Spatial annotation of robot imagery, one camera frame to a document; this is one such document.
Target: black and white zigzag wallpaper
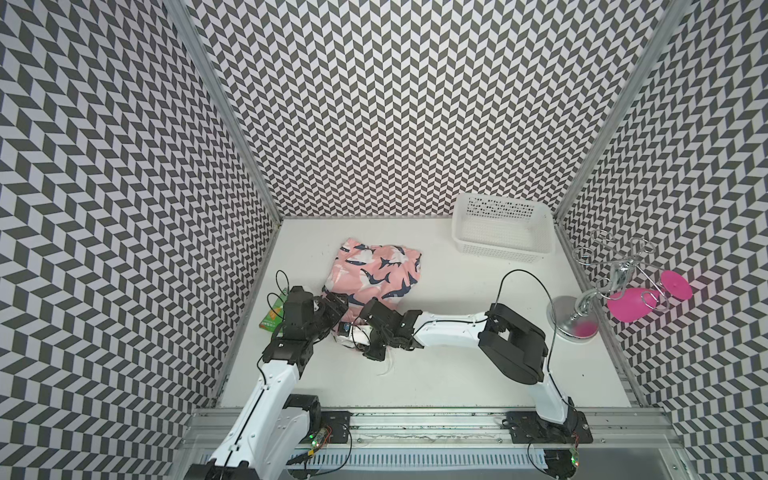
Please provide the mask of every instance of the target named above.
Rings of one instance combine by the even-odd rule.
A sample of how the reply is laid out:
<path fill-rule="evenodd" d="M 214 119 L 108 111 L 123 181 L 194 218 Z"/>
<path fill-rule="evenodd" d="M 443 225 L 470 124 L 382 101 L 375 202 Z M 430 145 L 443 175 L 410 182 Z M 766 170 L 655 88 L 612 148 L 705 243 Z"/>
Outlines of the black and white zigzag wallpaper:
<path fill-rule="evenodd" d="M 768 478 L 767 49 L 765 1 L 694 1 L 567 218 L 576 245 L 653 240 L 692 283 L 614 328 L 703 478 Z"/>
<path fill-rule="evenodd" d="M 160 478 L 271 221 L 159 0 L 0 18 L 0 478 Z"/>
<path fill-rule="evenodd" d="M 669 0 L 187 0 L 285 215 L 556 207 Z"/>

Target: black cable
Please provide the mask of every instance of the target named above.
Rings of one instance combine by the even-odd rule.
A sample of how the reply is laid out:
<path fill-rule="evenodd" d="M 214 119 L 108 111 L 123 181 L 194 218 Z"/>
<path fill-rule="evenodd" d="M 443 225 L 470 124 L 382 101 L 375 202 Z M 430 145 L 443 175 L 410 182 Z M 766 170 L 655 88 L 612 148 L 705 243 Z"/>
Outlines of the black cable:
<path fill-rule="evenodd" d="M 280 292 L 283 291 L 283 288 L 280 287 L 280 282 L 277 281 L 277 274 L 278 273 L 282 273 L 283 276 L 286 277 L 286 288 L 285 288 L 285 291 L 289 292 L 290 291 L 290 280 L 288 280 L 288 274 L 283 272 L 282 270 L 278 270 L 278 271 L 275 272 L 275 284 L 277 285 L 277 289 Z"/>
<path fill-rule="evenodd" d="M 549 298 L 549 306 L 552 308 L 552 314 L 554 315 L 554 302 L 552 302 L 552 296 L 549 294 L 549 290 L 547 290 L 547 287 L 544 286 L 544 284 L 541 282 L 541 280 L 538 279 L 537 276 L 535 276 L 533 273 L 531 273 L 531 272 L 529 272 L 527 270 L 524 270 L 522 268 L 517 268 L 517 269 L 514 269 L 514 270 L 510 270 L 510 271 L 508 271 L 502 277 L 502 281 L 498 285 L 498 293 L 496 293 L 496 301 L 493 303 L 493 305 L 496 305 L 498 303 L 498 299 L 502 295 L 502 287 L 504 286 L 504 280 L 507 279 L 507 277 L 510 275 L 510 273 L 515 273 L 515 272 L 527 273 L 528 275 L 532 276 L 534 278 L 534 280 L 536 280 L 538 282 L 539 285 L 541 285 L 541 288 L 543 288 L 544 292 L 547 294 L 547 298 Z M 560 389 L 558 388 L 558 384 L 554 381 L 554 377 L 552 376 L 552 372 L 549 369 L 549 362 L 550 362 L 550 360 L 552 360 L 552 350 L 554 348 L 554 339 L 557 336 L 558 336 L 558 327 L 557 327 L 557 325 L 555 325 L 554 326 L 554 332 L 552 333 L 552 342 L 550 343 L 550 346 L 549 346 L 549 354 L 547 355 L 547 375 L 549 376 L 549 379 L 552 381 L 552 386 L 554 386 L 554 390 L 560 396 L 560 400 L 562 400 L 565 405 L 570 407 L 571 404 L 566 402 L 565 399 L 563 398 L 563 394 L 560 393 Z"/>
<path fill-rule="evenodd" d="M 333 470 L 329 470 L 328 472 L 316 473 L 315 475 L 310 475 L 310 477 L 319 477 L 321 475 L 327 475 L 329 473 L 338 472 L 339 470 L 344 468 L 344 465 L 346 465 L 346 463 L 349 461 L 349 457 L 352 456 L 352 433 L 349 431 L 349 427 L 347 427 L 346 425 L 342 425 L 342 427 L 344 427 L 344 429 L 346 430 L 347 435 L 349 435 L 349 453 L 346 454 L 346 458 L 344 459 L 344 463 L 341 464 L 341 466 L 334 468 Z"/>
<path fill-rule="evenodd" d="M 485 320 L 482 320 L 481 322 L 467 322 L 466 320 L 429 320 L 428 322 L 419 325 L 419 328 L 416 329 L 416 331 L 413 333 L 413 336 L 416 336 L 416 333 L 419 333 L 419 330 L 421 330 L 425 325 L 432 325 L 433 323 L 482 323 L 484 321 Z"/>
<path fill-rule="evenodd" d="M 275 310 L 275 309 L 272 307 L 272 305 L 270 304 L 270 295 L 274 295 L 274 296 L 276 296 L 278 300 L 279 300 L 280 298 L 282 298 L 282 296 L 281 296 L 281 295 L 278 295 L 277 293 L 274 293 L 274 292 L 269 292 L 269 293 L 266 295 L 266 304 L 270 306 L 270 310 L 272 311 L 272 313 L 274 313 L 275 315 L 277 315 L 277 316 L 278 316 L 278 317 L 279 317 L 281 320 L 285 320 L 285 318 L 284 318 L 282 315 L 280 315 L 280 314 L 279 314 L 279 313 L 278 313 L 278 312 L 277 312 L 277 311 L 276 311 L 276 310 Z"/>
<path fill-rule="evenodd" d="M 531 463 L 531 465 L 533 465 L 533 466 L 534 466 L 534 468 L 536 468 L 538 471 L 540 471 L 540 472 L 541 472 L 541 473 L 543 473 L 544 475 L 548 476 L 549 478 L 554 478 L 552 475 L 549 475 L 547 472 L 545 472 L 544 470 L 540 469 L 540 468 L 539 468 L 539 467 L 538 467 L 538 466 L 537 466 L 537 465 L 534 463 L 533 459 L 531 458 L 531 444 L 532 444 L 532 443 L 533 443 L 533 440 L 531 440 L 530 442 L 528 442 L 528 447 L 525 449 L 525 456 L 527 456 L 527 457 L 528 457 L 528 461 Z"/>
<path fill-rule="evenodd" d="M 349 328 L 349 336 L 352 338 L 352 343 L 355 345 L 355 349 L 356 349 L 357 351 L 359 351 L 359 352 L 363 352 L 363 353 L 366 353 L 366 352 L 368 352 L 369 350 L 371 350 L 371 337 L 369 337 L 369 336 L 368 336 L 368 334 L 366 333 L 366 331 L 365 331 L 365 330 L 363 330 L 363 329 L 360 329 L 360 331 L 361 331 L 361 332 L 362 332 L 362 334 L 363 334 L 363 335 L 365 335 L 365 336 L 366 336 L 366 338 L 368 339 L 368 348 L 367 348 L 367 349 L 365 349 L 365 350 L 363 350 L 363 349 L 361 349 L 360 347 L 358 347 L 358 345 L 362 345 L 362 343 L 357 343 L 357 342 L 355 341 L 355 322 L 353 321 L 353 322 L 352 322 L 352 326 Z"/>
<path fill-rule="evenodd" d="M 259 357 L 259 359 L 256 361 L 256 368 L 259 369 L 259 373 L 261 373 L 261 376 L 264 377 L 264 386 L 266 386 L 266 375 L 264 375 L 264 371 L 259 366 L 259 362 L 261 362 L 262 360 L 264 360 L 264 354 L 262 354 L 262 356 Z"/>

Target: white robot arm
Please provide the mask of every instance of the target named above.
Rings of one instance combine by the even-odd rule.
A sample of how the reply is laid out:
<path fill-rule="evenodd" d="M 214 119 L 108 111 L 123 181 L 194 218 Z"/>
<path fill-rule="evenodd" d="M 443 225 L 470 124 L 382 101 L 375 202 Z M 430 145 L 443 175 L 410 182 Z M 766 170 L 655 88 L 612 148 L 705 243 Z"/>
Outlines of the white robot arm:
<path fill-rule="evenodd" d="M 185 480 L 276 480 L 299 442 L 321 429 L 317 397 L 291 392 L 312 356 L 313 344 L 346 312 L 346 296 L 329 293 L 314 299 L 295 286 L 284 307 L 282 336 L 273 335 L 264 350 L 263 377 L 210 461 L 192 465 Z M 575 410 L 545 372 L 548 349 L 544 333 L 508 307 L 495 303 L 487 312 L 473 315 L 435 315 L 421 310 L 400 315 L 373 299 L 360 318 L 372 326 L 366 357 L 384 360 L 387 346 L 407 350 L 437 345 L 479 347 L 504 375 L 529 385 L 541 419 L 573 431 Z"/>

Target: metal cup holder stand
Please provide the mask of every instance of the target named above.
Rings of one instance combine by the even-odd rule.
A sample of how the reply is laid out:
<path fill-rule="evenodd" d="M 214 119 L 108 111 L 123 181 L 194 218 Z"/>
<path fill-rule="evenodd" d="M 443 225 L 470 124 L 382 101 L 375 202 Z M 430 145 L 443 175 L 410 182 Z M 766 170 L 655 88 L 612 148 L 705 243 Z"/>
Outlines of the metal cup holder stand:
<path fill-rule="evenodd" d="M 590 235 L 590 246 L 576 247 L 570 255 L 584 266 L 609 266 L 607 276 L 599 275 L 593 288 L 575 296 L 558 296 L 552 305 L 547 307 L 549 323 L 563 337 L 582 341 L 592 338 L 598 333 L 598 316 L 594 311 L 592 300 L 604 298 L 619 300 L 627 292 L 627 286 L 638 272 L 652 285 L 651 289 L 641 293 L 643 304 L 656 313 L 667 312 L 670 308 L 670 293 L 664 286 L 651 278 L 647 268 L 653 267 L 647 258 L 656 251 L 656 247 L 641 237 L 632 237 L 622 243 L 613 238 L 606 230 L 596 230 Z M 596 260 L 598 248 L 607 251 L 608 260 Z"/>

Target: pink fabric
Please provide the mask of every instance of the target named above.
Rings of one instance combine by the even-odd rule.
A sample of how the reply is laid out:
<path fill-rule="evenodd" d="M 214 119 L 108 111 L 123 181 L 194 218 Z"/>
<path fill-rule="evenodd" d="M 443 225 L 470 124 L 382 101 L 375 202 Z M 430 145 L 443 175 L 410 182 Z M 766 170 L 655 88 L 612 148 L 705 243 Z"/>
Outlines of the pink fabric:
<path fill-rule="evenodd" d="M 350 238 L 339 248 L 323 290 L 346 293 L 349 310 L 342 322 L 357 319 L 373 297 L 394 309 L 421 276 L 421 252 L 396 245 L 363 245 Z"/>

